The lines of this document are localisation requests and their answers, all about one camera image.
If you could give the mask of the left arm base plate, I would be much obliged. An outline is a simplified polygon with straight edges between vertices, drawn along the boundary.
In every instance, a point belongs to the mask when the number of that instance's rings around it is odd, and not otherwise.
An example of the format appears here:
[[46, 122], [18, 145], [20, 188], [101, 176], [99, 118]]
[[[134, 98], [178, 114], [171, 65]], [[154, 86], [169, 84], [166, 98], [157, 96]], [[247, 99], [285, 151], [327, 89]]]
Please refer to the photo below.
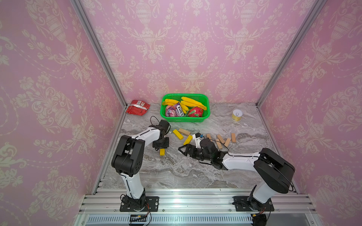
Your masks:
[[141, 212], [150, 211], [157, 212], [159, 197], [158, 196], [142, 196], [140, 199], [133, 199], [128, 196], [121, 196], [120, 212]]

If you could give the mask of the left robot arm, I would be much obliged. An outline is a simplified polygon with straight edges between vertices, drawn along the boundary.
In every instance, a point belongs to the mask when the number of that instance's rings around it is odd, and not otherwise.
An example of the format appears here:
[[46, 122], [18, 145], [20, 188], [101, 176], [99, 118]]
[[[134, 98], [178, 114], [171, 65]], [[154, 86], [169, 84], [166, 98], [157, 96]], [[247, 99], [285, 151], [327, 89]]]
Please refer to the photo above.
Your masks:
[[148, 207], [146, 191], [141, 183], [139, 171], [142, 167], [144, 149], [152, 144], [155, 150], [169, 147], [169, 138], [166, 134], [171, 126], [166, 120], [160, 120], [157, 125], [150, 125], [145, 131], [136, 135], [122, 135], [111, 166], [122, 177], [126, 194], [120, 197], [120, 211], [143, 211]]

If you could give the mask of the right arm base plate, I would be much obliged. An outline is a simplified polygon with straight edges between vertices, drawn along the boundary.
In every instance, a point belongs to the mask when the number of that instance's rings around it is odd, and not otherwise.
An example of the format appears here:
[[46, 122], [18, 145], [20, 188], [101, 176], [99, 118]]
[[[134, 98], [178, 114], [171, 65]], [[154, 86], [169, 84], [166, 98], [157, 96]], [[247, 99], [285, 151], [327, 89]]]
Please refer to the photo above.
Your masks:
[[271, 199], [266, 203], [261, 203], [248, 196], [234, 196], [232, 205], [234, 205], [237, 212], [272, 212], [275, 210]]

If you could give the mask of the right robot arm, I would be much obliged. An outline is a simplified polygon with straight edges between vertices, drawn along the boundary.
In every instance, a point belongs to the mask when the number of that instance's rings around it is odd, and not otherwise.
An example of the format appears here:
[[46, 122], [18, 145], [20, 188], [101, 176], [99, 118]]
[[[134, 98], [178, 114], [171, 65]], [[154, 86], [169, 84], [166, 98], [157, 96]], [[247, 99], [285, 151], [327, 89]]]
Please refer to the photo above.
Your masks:
[[178, 148], [184, 156], [211, 165], [217, 170], [248, 170], [259, 174], [262, 182], [252, 189], [242, 203], [251, 210], [263, 212], [271, 205], [275, 194], [293, 191], [292, 179], [295, 167], [269, 148], [251, 154], [235, 154], [217, 149], [209, 138], [200, 141], [198, 146], [185, 144]]

